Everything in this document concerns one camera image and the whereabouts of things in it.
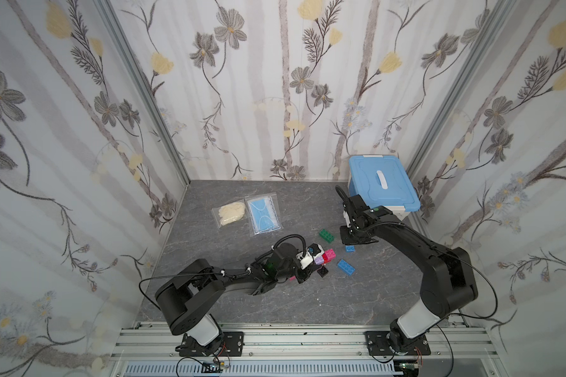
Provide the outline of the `green lego brick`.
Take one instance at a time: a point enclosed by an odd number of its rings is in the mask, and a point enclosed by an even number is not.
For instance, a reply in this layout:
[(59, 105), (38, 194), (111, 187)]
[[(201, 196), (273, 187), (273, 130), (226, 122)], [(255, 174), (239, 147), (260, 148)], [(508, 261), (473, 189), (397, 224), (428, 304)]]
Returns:
[(335, 240), (335, 236), (326, 229), (322, 229), (319, 232), (319, 236), (327, 243), (333, 243), (333, 241)]

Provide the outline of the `pink lego brick top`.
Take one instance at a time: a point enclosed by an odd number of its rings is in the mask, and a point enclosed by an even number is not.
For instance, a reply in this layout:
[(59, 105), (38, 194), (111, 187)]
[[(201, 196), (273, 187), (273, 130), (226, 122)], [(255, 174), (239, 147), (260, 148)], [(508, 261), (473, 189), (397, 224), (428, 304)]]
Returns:
[(327, 264), (327, 263), (333, 261), (333, 259), (336, 258), (336, 253), (333, 249), (329, 249), (328, 251), (326, 251), (323, 254), (322, 258), (323, 258), (324, 263)]

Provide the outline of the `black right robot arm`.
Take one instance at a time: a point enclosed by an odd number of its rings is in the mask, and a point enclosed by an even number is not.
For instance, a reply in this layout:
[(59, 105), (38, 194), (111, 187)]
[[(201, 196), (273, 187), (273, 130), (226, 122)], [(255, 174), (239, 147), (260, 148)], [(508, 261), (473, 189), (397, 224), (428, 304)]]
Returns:
[(368, 299), (376, 302), (403, 299), (402, 284), (415, 286), (416, 302), (405, 312), (398, 313), (390, 324), (387, 343), (391, 351), (406, 354), (423, 344), (426, 333), (442, 320), (477, 300), (478, 278), (489, 279), (473, 265), (463, 248), (448, 248), (430, 240), (401, 221), (385, 207), (369, 207), (360, 195), (349, 196), (335, 185), (333, 200), (342, 210), (340, 240), (345, 246), (365, 246), (374, 251), (382, 240), (413, 263), (407, 271), (388, 276), (389, 269), (370, 256), (365, 281), (350, 276), (335, 279), (343, 293), (344, 304), (350, 296), (358, 295), (360, 303)]

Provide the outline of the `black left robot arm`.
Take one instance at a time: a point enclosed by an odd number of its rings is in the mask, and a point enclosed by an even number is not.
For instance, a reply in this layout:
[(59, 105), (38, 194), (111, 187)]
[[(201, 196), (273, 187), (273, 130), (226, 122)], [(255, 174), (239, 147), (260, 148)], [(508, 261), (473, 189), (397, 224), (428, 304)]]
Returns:
[(309, 245), (301, 235), (291, 234), (240, 270), (197, 259), (177, 274), (153, 276), (153, 281), (165, 282), (153, 298), (143, 296), (162, 313), (171, 334), (183, 337), (179, 350), (194, 345), (214, 351), (224, 343), (224, 332), (210, 311), (223, 295), (257, 296), (288, 281), (302, 284), (323, 268), (324, 255), (321, 245)]

